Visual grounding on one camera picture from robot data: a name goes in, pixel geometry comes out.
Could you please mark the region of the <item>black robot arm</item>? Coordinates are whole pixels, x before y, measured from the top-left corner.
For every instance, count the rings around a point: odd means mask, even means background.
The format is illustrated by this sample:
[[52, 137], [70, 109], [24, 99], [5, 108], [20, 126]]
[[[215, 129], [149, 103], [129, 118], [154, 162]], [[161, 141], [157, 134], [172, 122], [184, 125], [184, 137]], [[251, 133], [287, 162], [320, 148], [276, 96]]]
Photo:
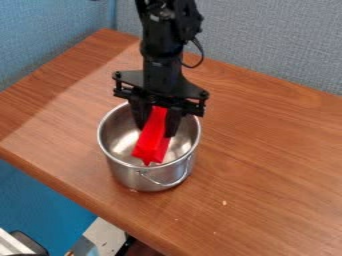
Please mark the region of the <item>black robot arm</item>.
[[113, 95], [128, 101], [134, 124], [142, 128], [154, 106], [167, 109], [164, 136], [176, 135], [187, 115], [203, 116], [209, 93], [183, 75], [183, 49], [196, 43], [203, 15], [195, 0], [134, 0], [142, 27], [140, 70], [116, 71]]

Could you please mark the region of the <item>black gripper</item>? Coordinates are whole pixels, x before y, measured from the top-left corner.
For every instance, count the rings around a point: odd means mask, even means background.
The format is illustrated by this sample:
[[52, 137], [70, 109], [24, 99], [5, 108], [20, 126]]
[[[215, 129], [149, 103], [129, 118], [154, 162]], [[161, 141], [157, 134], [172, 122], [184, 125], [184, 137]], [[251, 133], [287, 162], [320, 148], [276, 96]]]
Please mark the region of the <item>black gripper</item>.
[[138, 129], [144, 128], [153, 106], [167, 108], [164, 136], [176, 135], [185, 114], [203, 116], [208, 92], [187, 80], [180, 57], [144, 59], [141, 70], [116, 71], [113, 95], [129, 102]]

